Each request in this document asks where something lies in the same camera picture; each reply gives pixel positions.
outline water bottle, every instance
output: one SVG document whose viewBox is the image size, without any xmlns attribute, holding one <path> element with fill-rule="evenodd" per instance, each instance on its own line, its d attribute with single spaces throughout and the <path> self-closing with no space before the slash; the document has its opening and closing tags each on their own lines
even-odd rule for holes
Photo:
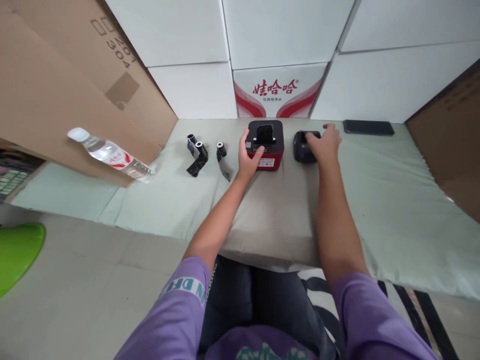
<svg viewBox="0 0 480 360">
<path fill-rule="evenodd" d="M 70 130 L 68 137 L 81 143 L 92 158 L 100 160 L 142 183 L 148 183 L 156 175 L 152 168 L 137 160 L 116 143 L 91 136 L 81 127 Z"/>
</svg>

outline bottle cap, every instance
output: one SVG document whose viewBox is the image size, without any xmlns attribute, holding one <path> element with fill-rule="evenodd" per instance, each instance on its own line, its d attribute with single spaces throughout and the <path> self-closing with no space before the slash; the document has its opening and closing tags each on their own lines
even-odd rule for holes
<svg viewBox="0 0 480 360">
<path fill-rule="evenodd" d="M 67 135 L 70 139 L 78 141 L 79 143 L 87 140 L 90 137 L 90 133 L 81 127 L 73 128 L 68 132 Z"/>
</svg>

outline printer label sticker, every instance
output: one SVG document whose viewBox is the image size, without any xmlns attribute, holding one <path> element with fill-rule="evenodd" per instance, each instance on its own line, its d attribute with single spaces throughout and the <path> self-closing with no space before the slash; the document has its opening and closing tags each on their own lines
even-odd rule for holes
<svg viewBox="0 0 480 360">
<path fill-rule="evenodd" d="M 263 168 L 273 168 L 274 164 L 275 164 L 275 159 L 261 158 L 258 166 Z"/>
</svg>

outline black ribbon roll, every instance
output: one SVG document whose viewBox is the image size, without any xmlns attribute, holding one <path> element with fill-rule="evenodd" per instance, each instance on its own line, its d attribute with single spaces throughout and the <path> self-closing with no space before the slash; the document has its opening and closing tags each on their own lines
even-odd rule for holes
<svg viewBox="0 0 480 360">
<path fill-rule="evenodd" d="M 186 137 L 186 148 L 190 151 L 190 154 L 194 157 L 195 156 L 195 144 L 197 143 L 197 139 L 195 135 L 190 134 Z"/>
<path fill-rule="evenodd" d="M 209 160 L 209 153 L 207 152 L 207 149 L 205 148 L 204 143 L 201 141 L 197 141 L 194 145 L 192 155 L 195 158 L 195 161 L 193 162 L 192 165 L 188 167 L 186 171 L 190 175 L 192 175 L 194 178 L 196 178 L 199 175 L 200 170 L 202 170 L 202 168 L 205 166 L 205 164 Z"/>
<path fill-rule="evenodd" d="M 216 143 L 216 159 L 218 161 L 218 166 L 220 167 L 220 172 L 225 179 L 230 182 L 230 173 L 227 171 L 227 165 L 225 164 L 224 157 L 227 156 L 227 149 L 225 149 L 225 144 L 221 141 Z"/>
</svg>

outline tiled floor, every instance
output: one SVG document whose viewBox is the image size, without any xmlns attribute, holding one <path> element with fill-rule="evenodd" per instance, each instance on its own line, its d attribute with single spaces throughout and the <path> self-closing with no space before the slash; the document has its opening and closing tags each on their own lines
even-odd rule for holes
<svg viewBox="0 0 480 360">
<path fill-rule="evenodd" d="M 1 360 L 110 360 L 142 320 L 186 245 L 0 204 L 0 224 L 40 221 L 45 245 L 0 299 Z M 480 359 L 480 303 L 432 295 L 461 360 Z"/>
</svg>

